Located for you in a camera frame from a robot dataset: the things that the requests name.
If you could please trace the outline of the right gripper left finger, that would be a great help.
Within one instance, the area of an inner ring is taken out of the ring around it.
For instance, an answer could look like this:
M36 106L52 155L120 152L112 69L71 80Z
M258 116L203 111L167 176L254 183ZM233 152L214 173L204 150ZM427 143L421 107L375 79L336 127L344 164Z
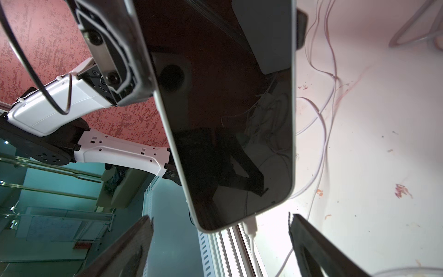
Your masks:
M153 220L145 215L122 234L78 277L141 277L154 234Z

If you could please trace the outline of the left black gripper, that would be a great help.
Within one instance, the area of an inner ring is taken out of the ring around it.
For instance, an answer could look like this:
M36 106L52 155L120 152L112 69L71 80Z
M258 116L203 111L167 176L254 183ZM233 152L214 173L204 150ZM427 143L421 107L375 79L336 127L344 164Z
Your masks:
M93 64L80 78L113 106L153 97L156 77L133 1L67 1Z

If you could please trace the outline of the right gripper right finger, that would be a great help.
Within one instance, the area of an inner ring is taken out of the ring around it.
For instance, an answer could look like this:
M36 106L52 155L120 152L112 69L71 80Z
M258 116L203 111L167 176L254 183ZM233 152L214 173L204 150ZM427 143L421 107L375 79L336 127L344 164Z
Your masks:
M289 234L303 277L367 277L369 274L351 261L302 215L294 214Z

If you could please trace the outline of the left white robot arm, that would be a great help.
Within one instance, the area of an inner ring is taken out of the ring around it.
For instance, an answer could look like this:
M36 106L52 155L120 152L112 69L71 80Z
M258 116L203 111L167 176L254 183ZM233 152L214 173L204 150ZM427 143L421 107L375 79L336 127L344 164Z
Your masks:
M91 57L43 84L8 19L1 26L35 86L1 114L1 137L47 165L103 163L179 182L171 150L129 142L92 129L83 116L155 98L158 110L183 103L190 72L176 55L150 53L132 1L68 1Z

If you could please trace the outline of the phone green case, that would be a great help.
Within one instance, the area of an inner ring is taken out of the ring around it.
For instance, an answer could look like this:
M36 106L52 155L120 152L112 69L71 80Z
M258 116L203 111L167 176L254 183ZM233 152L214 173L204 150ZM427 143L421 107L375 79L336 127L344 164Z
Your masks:
M136 1L160 116L189 211L216 232L294 189L292 83L263 73L244 40L190 1Z

